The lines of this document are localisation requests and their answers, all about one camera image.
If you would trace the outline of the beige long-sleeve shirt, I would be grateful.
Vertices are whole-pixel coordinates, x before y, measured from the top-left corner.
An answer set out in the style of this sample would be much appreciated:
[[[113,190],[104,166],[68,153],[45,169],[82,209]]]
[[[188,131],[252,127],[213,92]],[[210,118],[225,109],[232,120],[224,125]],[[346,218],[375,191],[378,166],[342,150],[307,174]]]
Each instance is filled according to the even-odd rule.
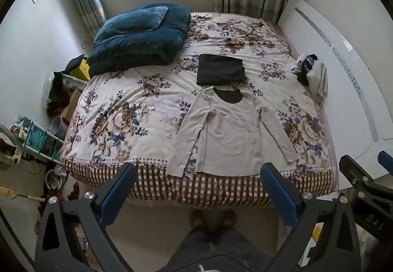
[[[272,138],[286,163],[298,159],[276,111],[257,102],[253,92],[206,88],[181,123],[167,173],[182,177],[197,148],[197,172],[227,177],[256,175],[268,159],[262,145],[264,134]]]

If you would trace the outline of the white and black clothes pile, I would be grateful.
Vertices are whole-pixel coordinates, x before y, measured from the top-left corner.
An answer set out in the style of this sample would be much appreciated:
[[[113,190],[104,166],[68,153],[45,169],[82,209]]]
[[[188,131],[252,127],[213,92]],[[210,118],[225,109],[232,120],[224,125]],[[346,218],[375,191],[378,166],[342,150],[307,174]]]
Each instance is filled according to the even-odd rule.
[[[286,70],[296,76],[318,103],[324,101],[328,93],[327,69],[316,54],[302,54],[289,60]]]

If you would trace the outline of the black clothes on stand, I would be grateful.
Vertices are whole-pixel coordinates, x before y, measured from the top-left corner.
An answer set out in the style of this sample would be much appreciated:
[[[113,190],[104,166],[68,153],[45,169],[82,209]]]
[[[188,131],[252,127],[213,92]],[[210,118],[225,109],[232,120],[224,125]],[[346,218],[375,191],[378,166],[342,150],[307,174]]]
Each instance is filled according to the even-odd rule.
[[[70,60],[63,71],[53,72],[51,87],[46,103],[46,112],[50,119],[59,116],[68,106],[70,103],[70,96],[75,90],[79,90],[82,93],[85,89],[87,81],[69,75],[69,72],[76,68],[81,63],[82,59],[87,61],[86,56],[81,54]]]

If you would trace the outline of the white bed headboard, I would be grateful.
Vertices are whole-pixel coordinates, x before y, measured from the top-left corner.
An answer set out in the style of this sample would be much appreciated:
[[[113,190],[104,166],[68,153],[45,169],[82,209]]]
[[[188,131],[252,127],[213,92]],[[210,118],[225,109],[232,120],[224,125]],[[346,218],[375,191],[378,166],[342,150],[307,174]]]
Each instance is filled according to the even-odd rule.
[[[279,20],[298,54],[327,69],[322,107],[337,159],[352,157],[372,179],[387,174],[377,157],[392,153],[392,119],[371,72],[347,39],[304,0],[289,0]]]

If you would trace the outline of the teal metal rack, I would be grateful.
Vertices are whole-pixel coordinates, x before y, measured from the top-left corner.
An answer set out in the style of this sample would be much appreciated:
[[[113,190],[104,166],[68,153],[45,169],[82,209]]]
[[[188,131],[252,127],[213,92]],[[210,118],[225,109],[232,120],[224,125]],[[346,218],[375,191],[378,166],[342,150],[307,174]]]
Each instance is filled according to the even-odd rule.
[[[60,150],[64,142],[49,130],[45,130],[25,116],[16,118],[10,130],[24,152],[62,165]]]

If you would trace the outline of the grey bucket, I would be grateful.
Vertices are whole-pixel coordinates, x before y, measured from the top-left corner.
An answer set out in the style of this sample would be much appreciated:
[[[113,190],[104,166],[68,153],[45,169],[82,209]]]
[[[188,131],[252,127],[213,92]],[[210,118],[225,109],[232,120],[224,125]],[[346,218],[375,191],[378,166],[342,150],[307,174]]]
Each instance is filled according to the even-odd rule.
[[[67,134],[68,124],[64,121],[61,116],[56,116],[49,127],[49,132],[55,137],[64,140]]]

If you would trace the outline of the person's legs in grey trousers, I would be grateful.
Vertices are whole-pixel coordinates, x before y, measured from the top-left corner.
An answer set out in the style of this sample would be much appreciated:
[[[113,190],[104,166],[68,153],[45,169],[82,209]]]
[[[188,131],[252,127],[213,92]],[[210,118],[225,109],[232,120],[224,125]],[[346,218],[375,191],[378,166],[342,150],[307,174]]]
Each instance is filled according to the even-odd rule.
[[[223,212],[214,229],[201,210],[193,210],[189,219],[192,230],[161,271],[264,271],[272,260],[235,229],[232,210]]]

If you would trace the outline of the cardboard box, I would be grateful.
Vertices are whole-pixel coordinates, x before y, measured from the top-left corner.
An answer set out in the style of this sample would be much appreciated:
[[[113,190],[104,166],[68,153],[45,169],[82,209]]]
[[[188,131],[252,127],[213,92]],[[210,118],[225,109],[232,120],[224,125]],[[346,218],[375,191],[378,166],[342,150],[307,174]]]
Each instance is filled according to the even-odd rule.
[[[79,90],[75,90],[70,96],[70,103],[68,106],[61,112],[60,116],[67,123],[70,123],[73,113],[78,104],[79,98],[81,96],[81,92]]]

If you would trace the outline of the floral bed blanket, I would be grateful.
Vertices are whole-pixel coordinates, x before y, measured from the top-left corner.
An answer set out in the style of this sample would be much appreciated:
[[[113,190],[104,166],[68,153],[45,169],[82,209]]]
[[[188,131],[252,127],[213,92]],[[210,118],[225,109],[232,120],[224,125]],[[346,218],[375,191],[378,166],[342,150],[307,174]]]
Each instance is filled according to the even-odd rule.
[[[170,65],[89,81],[61,151],[98,188],[125,163],[144,206],[264,207],[271,162],[302,191],[330,193],[337,163],[319,103],[287,71],[288,43],[266,19],[195,12]]]

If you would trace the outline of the yellow box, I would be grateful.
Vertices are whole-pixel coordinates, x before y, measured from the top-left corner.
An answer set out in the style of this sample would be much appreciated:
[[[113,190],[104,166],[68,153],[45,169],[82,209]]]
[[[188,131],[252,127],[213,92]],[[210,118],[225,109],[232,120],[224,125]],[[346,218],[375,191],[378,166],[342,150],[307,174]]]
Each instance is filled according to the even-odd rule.
[[[83,81],[89,81],[91,78],[89,75],[89,65],[86,60],[82,59],[81,63],[69,72],[69,75]]]

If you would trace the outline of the folded black garment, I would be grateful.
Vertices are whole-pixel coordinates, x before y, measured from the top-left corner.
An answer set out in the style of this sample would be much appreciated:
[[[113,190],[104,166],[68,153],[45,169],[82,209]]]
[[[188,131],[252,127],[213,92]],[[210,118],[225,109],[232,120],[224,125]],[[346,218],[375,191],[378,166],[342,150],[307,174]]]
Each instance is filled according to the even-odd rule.
[[[200,54],[196,84],[199,86],[224,86],[246,80],[241,59],[213,54]]]

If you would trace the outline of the dark teal folded quilt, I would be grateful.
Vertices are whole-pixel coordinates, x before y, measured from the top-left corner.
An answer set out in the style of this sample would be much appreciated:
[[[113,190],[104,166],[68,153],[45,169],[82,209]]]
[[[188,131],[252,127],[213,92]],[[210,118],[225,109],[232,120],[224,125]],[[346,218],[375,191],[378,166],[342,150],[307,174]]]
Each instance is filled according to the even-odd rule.
[[[132,10],[167,6],[161,25],[148,32],[119,36],[93,45],[87,58],[89,75],[125,71],[146,65],[169,65],[181,51],[191,23],[191,13],[180,4],[147,4]]]

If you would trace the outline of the dark teal velvet pillow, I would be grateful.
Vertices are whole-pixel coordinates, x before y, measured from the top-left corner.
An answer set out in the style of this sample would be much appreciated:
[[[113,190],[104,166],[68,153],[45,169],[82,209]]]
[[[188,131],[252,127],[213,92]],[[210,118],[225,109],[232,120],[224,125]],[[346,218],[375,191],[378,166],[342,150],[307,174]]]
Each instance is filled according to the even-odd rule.
[[[112,40],[119,36],[148,32],[157,29],[167,14],[167,6],[129,10],[107,20],[97,32],[93,45]]]

